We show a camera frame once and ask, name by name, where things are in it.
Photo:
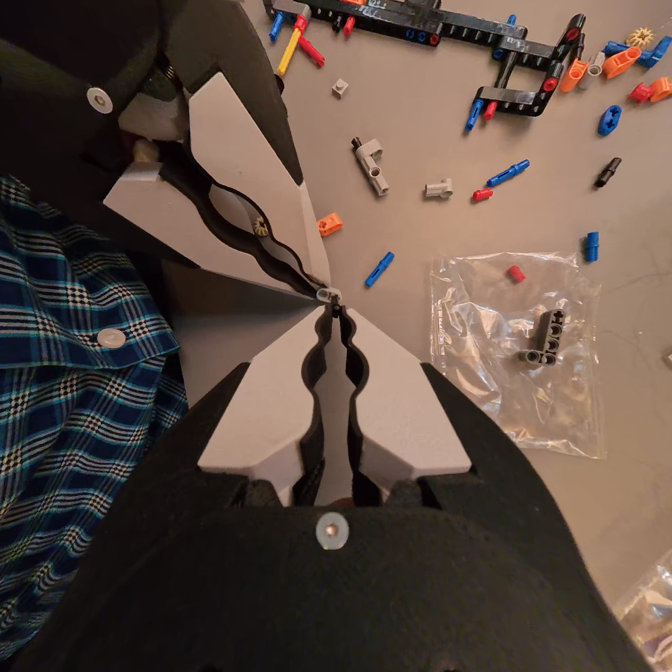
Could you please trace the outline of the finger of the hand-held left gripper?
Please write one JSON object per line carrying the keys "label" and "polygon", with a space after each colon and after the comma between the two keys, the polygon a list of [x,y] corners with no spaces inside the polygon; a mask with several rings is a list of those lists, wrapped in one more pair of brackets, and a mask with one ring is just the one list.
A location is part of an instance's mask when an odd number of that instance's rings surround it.
{"label": "finger of the hand-held left gripper", "polygon": [[221,188],[247,197],[268,238],[294,253],[309,279],[331,285],[329,260],[304,181],[297,184],[223,73],[188,102],[191,154]]}
{"label": "finger of the hand-held left gripper", "polygon": [[160,163],[134,162],[107,194],[104,205],[206,272],[316,299],[315,288],[293,289],[263,271],[250,253],[219,240],[196,206],[159,175],[160,168]]}

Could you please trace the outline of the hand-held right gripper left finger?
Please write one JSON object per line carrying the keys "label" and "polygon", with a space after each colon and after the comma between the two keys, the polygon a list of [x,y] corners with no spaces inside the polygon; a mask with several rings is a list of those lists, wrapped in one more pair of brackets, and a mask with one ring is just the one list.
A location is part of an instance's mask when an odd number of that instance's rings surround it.
{"label": "hand-held right gripper left finger", "polygon": [[248,363],[198,460],[201,470],[268,481],[284,506],[314,502],[324,467],[315,385],[331,330],[332,307],[317,308]]}

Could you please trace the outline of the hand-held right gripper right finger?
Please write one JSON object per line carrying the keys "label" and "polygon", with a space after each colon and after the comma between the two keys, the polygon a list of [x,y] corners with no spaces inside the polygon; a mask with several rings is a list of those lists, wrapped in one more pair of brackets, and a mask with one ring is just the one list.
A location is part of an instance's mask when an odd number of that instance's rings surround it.
{"label": "hand-held right gripper right finger", "polygon": [[351,308],[341,308],[349,400],[348,457],[356,505],[377,506],[400,481],[467,473],[472,461],[423,363]]}

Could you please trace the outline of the small clear plastic bag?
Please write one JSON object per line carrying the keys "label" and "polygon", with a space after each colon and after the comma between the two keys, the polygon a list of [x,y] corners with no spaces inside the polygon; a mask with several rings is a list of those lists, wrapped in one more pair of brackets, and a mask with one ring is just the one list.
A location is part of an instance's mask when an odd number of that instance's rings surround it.
{"label": "small clear plastic bag", "polygon": [[[438,257],[430,272],[432,364],[522,449],[606,458],[598,389],[600,285],[576,254]],[[512,283],[506,270],[526,275]],[[542,313],[566,315],[556,364],[527,366]]]}

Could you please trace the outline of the dark grey lego angle beam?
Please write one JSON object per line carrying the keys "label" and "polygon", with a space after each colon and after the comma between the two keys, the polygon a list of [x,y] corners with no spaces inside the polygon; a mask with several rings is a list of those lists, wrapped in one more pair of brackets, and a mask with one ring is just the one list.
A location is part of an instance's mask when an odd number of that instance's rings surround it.
{"label": "dark grey lego angle beam", "polygon": [[563,309],[554,308],[540,315],[531,340],[532,348],[517,354],[519,361],[532,367],[550,367],[556,364],[560,340],[565,329],[566,315]]}

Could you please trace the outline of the black lego frame assembly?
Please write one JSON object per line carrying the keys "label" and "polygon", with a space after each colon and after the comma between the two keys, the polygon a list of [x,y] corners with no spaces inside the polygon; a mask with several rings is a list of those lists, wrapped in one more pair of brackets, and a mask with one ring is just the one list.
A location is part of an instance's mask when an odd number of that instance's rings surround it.
{"label": "black lego frame assembly", "polygon": [[[413,44],[435,48],[442,39],[483,46],[499,63],[494,85],[475,94],[469,117],[472,128],[477,116],[500,112],[537,118],[546,109],[572,56],[583,54],[586,16],[572,17],[555,45],[527,38],[527,28],[515,20],[491,21],[441,8],[441,1],[299,1],[310,7],[311,19],[331,24],[335,33],[344,32],[348,21],[354,28]],[[269,18],[272,1],[263,2]],[[543,73],[537,91],[508,88],[512,72],[523,67]]]}

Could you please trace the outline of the yellow lego axle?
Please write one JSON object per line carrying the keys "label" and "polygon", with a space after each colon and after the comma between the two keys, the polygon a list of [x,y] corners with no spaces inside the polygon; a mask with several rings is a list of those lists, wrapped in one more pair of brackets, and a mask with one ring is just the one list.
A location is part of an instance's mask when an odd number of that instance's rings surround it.
{"label": "yellow lego axle", "polygon": [[298,42],[300,38],[303,35],[303,30],[300,28],[295,28],[292,32],[292,35],[289,39],[288,45],[286,46],[283,55],[281,57],[280,63],[276,69],[276,73],[281,77],[284,78],[287,69],[291,63],[291,60],[293,58],[293,55],[296,51],[296,48],[298,46]]}

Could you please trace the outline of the long red lego pin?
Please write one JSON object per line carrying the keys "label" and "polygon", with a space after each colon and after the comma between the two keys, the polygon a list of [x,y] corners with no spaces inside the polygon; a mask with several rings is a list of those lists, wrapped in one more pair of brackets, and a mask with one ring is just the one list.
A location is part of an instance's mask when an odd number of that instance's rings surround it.
{"label": "long red lego pin", "polygon": [[300,35],[298,39],[298,46],[302,52],[307,55],[318,68],[323,68],[325,64],[324,55],[305,37]]}

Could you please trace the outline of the long blue lego pin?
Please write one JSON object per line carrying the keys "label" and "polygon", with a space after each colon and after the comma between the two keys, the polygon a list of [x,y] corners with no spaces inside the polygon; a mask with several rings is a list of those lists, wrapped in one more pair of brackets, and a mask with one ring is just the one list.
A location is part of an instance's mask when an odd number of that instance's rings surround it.
{"label": "long blue lego pin", "polygon": [[489,178],[486,181],[486,186],[489,189],[493,189],[494,187],[497,187],[500,184],[518,176],[529,167],[530,167],[530,161],[528,159],[524,159],[523,161],[511,165],[505,171],[499,172],[495,176]]}

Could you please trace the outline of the clear bag of lego parts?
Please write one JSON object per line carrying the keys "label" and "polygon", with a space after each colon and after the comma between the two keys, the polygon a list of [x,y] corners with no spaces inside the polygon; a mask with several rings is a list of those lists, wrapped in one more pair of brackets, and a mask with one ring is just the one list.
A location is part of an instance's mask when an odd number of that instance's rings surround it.
{"label": "clear bag of lego parts", "polygon": [[671,555],[659,559],[629,589],[615,614],[655,671],[671,670]]}

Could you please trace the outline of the black lego pin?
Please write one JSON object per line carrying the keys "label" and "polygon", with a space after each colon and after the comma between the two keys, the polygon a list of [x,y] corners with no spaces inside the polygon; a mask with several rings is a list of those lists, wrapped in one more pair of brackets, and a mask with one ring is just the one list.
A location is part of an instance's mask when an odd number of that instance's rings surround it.
{"label": "black lego pin", "polygon": [[597,175],[593,183],[595,189],[604,188],[617,172],[622,163],[622,158],[615,156]]}

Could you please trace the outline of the grey connector with black pin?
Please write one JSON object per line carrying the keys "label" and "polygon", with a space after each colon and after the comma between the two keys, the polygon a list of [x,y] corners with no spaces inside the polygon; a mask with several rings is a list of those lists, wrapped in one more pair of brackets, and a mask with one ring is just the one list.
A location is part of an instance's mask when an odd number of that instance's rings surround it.
{"label": "grey connector with black pin", "polygon": [[379,140],[372,139],[362,142],[358,137],[351,140],[357,161],[365,172],[370,185],[379,197],[383,197],[389,190],[389,184],[382,174],[378,165],[378,159],[382,156],[383,148]]}

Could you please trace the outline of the blue plaid shirt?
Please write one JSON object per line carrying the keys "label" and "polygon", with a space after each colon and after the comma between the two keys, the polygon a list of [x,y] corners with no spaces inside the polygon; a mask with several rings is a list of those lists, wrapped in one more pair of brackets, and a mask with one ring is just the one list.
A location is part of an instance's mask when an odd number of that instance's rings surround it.
{"label": "blue plaid shirt", "polygon": [[1,669],[186,414],[178,348],[126,253],[1,176]]}

